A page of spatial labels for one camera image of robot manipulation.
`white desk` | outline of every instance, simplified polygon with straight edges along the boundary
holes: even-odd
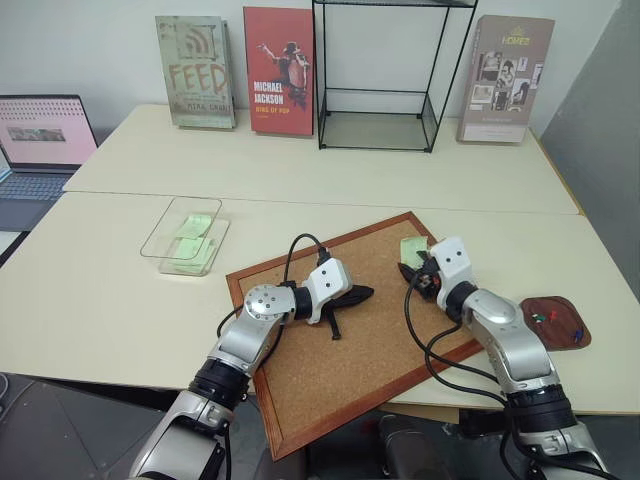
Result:
[[[167,106],[136,108],[67,191],[213,196],[403,208],[577,213],[531,133],[521,146],[462,145],[446,120],[434,153],[318,150],[315,138],[179,129]]]
[[[405,211],[226,200],[231,226],[213,270],[187,278],[158,273],[138,253],[166,202],[87,193],[58,201],[0,269],[0,370],[183,388],[231,309],[225,274],[281,255],[302,231],[326,239]],[[462,235],[482,286],[516,301],[574,302],[593,343],[552,356],[577,411],[640,412],[640,305],[584,217],[414,212],[439,238]],[[484,352],[466,363],[488,368]],[[453,370],[445,377],[488,386]],[[494,406],[433,380],[396,401]]]

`cork board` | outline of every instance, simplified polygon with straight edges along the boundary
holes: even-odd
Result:
[[[400,240],[423,235],[435,239],[412,212],[323,241],[347,266],[354,284],[375,289],[365,302],[336,310],[341,340],[331,340],[326,321],[289,324],[277,350],[254,376],[269,438],[278,460],[426,380],[422,351],[404,319],[407,282],[400,274]],[[234,305],[259,284],[282,281],[286,255],[227,275]],[[315,268],[316,248],[294,253],[289,279],[302,282]],[[451,321],[420,295],[411,299],[415,329],[428,341]],[[435,352],[461,361],[482,347],[465,330],[446,337]],[[436,370],[446,367],[434,362]]]

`laptop keyboard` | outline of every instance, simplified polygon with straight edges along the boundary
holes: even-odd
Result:
[[[0,183],[0,198],[8,200],[57,200],[68,175],[12,173]]]

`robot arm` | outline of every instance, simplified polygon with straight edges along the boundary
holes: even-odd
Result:
[[[215,479],[225,457],[216,436],[227,436],[233,410],[249,380],[273,348],[286,319],[320,320],[329,300],[352,287],[340,260],[320,264],[299,288],[260,285],[244,299],[240,316],[221,335],[207,360],[153,431],[130,476],[162,480]]]
[[[564,457],[606,472],[586,426],[579,422],[566,398],[556,369],[540,339],[526,326],[516,303],[475,285],[471,262],[458,237],[430,250],[441,288],[438,306],[462,322],[486,349],[496,377],[507,397],[507,415],[515,426],[514,440],[538,456]],[[566,476],[544,467],[546,477]]]

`wooden frame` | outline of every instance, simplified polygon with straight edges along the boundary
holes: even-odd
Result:
[[[396,217],[375,223],[373,225],[361,228],[359,230],[335,237],[331,240],[323,241],[323,244],[329,248],[347,243],[351,240],[368,235],[378,230],[385,229],[404,221],[409,221],[415,229],[423,236],[429,239],[429,244],[436,242],[436,239],[426,229],[426,227],[418,220],[413,212],[407,212]],[[316,247],[308,247],[294,252],[292,260],[299,259],[316,253]],[[240,281],[246,277],[251,277],[257,273],[271,270],[275,267],[284,265],[286,255],[274,258],[259,265],[231,273],[227,275],[227,284],[231,292],[231,298],[234,305],[242,305],[244,301],[244,293],[242,292]],[[452,361],[462,361],[469,356],[482,350],[482,346],[475,340],[468,341],[453,350],[445,353],[443,356]],[[446,365],[439,362],[433,362],[436,371],[447,368]],[[424,366],[416,368],[406,375],[403,375],[394,381],[385,385],[380,385],[375,391],[361,397],[355,402],[351,402],[343,408],[336,410],[329,416],[323,417],[320,421],[316,421],[310,428],[284,438],[278,422],[276,408],[274,407],[273,398],[269,391],[269,383],[264,369],[259,369],[253,377],[256,388],[256,394],[260,403],[262,417],[264,419],[265,429],[269,443],[271,445],[271,454],[274,460],[280,459],[299,448],[304,447],[313,440],[329,433],[330,431],[340,427],[359,415],[381,405],[409,388],[429,378],[429,374]]]

